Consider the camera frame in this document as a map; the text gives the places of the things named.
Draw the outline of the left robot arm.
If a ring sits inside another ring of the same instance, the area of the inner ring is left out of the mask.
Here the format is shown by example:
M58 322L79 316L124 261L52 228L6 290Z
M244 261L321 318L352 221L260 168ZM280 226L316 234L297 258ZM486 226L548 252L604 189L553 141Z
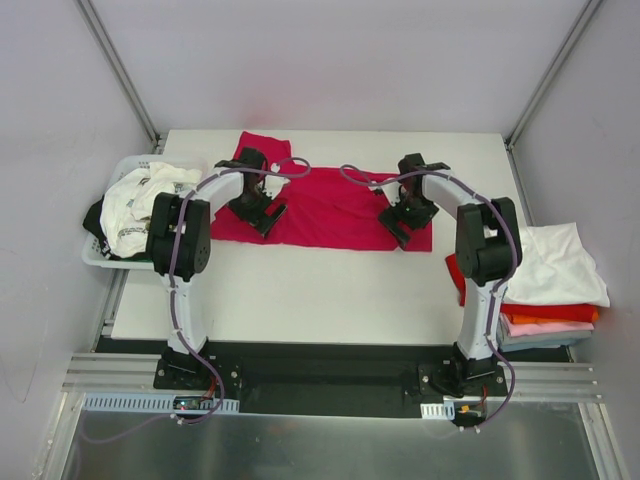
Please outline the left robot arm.
M169 298L171 331L160 362L167 376L177 374L199 389L213 372L194 282L209 263L216 214L230 209L265 239L286 211L276 198L292 178L279 165L269 166L259 150L245 148L238 158L218 162L188 193L156 196L146 253Z

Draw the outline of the magenta t-shirt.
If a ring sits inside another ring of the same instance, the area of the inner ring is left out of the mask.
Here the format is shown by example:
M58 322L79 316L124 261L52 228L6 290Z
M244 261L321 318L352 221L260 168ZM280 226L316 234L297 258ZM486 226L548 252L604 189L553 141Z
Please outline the magenta t-shirt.
M315 167L277 196L286 211L267 236L228 207L211 224L213 240L258 245L291 245L354 251L394 251L398 242L379 222L387 199L347 181L336 167Z

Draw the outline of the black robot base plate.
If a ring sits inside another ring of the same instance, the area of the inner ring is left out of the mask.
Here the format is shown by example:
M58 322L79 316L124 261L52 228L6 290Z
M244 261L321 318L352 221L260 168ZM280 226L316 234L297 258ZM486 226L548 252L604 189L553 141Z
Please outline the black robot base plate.
M375 418L509 391L497 359L466 362L450 346L244 342L209 342L198 358L164 350L153 386L223 395L243 413Z

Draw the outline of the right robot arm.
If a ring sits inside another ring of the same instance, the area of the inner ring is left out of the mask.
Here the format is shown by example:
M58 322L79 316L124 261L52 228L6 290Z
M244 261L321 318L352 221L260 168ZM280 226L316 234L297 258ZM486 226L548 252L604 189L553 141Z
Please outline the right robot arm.
M496 331L509 279L522 261L514 202L489 199L458 179L444 163L419 153L398 162L399 175L380 188L389 206L378 220L405 250L411 233L441 211L456 221L455 260L465 279L464 313L450 360L429 384L454 396L470 395L497 372Z

